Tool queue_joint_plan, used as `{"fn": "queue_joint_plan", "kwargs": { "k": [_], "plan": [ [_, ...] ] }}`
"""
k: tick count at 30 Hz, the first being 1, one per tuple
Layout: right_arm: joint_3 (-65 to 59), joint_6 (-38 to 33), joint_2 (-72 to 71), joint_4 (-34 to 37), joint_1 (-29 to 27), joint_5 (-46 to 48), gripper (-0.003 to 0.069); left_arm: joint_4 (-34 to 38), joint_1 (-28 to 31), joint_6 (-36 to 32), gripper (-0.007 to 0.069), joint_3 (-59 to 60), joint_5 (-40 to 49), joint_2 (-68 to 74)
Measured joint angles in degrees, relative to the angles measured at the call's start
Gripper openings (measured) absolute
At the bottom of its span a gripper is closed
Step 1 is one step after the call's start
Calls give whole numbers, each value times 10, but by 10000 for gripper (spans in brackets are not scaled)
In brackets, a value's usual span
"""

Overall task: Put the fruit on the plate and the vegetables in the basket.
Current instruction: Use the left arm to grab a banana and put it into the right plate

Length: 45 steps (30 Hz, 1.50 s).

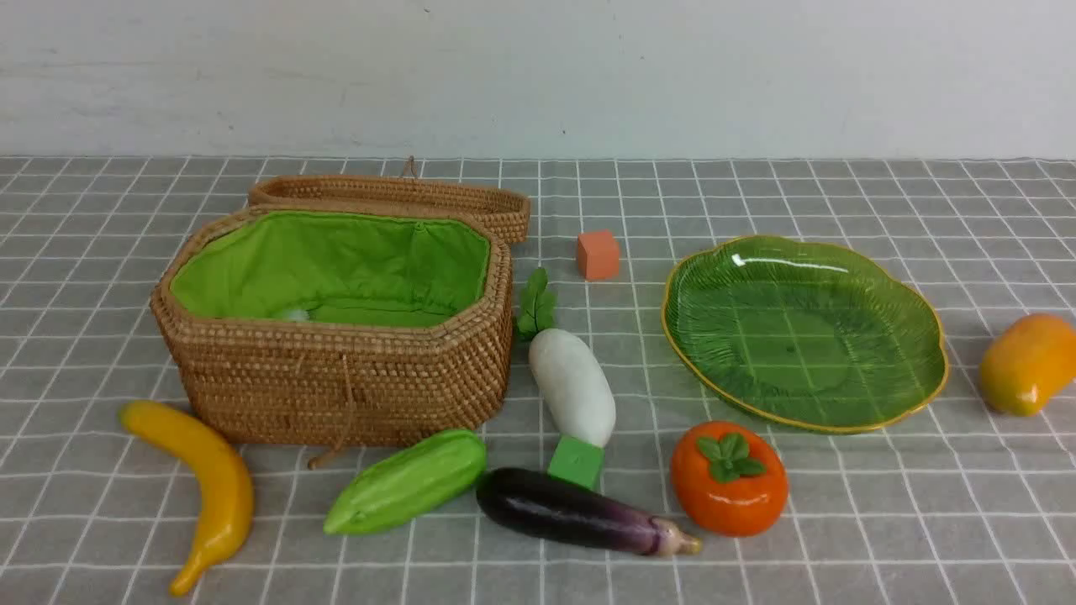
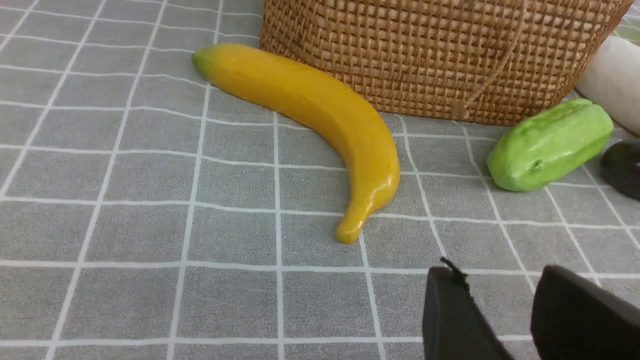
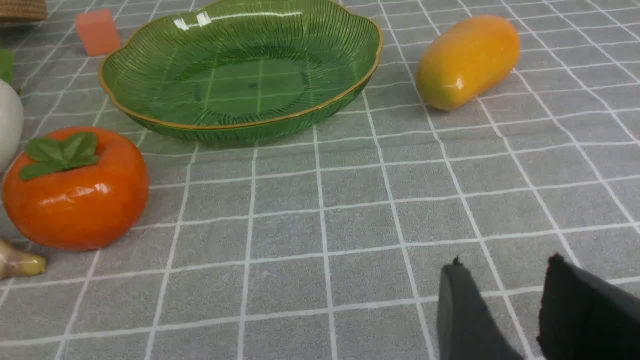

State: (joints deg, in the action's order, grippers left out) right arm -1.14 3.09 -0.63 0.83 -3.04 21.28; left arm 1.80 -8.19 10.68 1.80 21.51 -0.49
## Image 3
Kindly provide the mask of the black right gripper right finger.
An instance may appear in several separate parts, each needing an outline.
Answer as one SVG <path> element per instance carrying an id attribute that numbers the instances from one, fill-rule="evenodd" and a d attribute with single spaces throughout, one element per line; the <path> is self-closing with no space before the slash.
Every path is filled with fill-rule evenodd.
<path id="1" fill-rule="evenodd" d="M 637 360 L 640 301 L 556 253 L 548 259 L 537 343 L 547 360 Z"/>

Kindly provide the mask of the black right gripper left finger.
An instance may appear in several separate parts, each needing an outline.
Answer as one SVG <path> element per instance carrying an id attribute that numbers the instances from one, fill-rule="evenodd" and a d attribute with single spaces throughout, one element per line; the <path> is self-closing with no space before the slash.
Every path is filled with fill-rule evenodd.
<path id="1" fill-rule="evenodd" d="M 439 273 L 437 335 L 441 360 L 521 360 L 503 336 L 459 257 Z"/>

